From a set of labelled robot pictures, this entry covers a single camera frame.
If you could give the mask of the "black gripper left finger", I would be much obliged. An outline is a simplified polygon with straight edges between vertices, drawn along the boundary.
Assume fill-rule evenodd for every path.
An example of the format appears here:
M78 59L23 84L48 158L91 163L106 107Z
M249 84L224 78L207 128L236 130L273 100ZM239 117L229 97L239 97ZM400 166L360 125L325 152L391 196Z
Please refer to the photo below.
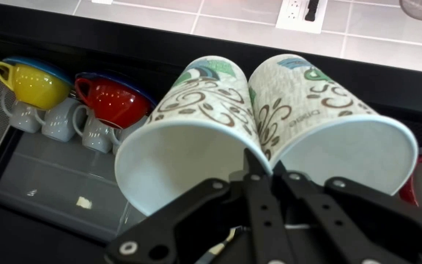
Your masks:
M245 150L245 169L243 191L256 264L290 264L293 257L271 177L251 150Z

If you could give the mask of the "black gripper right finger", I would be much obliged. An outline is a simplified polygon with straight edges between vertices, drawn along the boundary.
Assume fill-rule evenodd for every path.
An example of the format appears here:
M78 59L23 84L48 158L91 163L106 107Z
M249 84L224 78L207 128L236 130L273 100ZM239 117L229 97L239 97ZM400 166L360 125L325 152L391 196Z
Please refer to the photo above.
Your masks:
M284 211L284 227L295 239L296 257L318 257L331 264L362 264L368 242L341 205L303 173L274 169L274 189Z

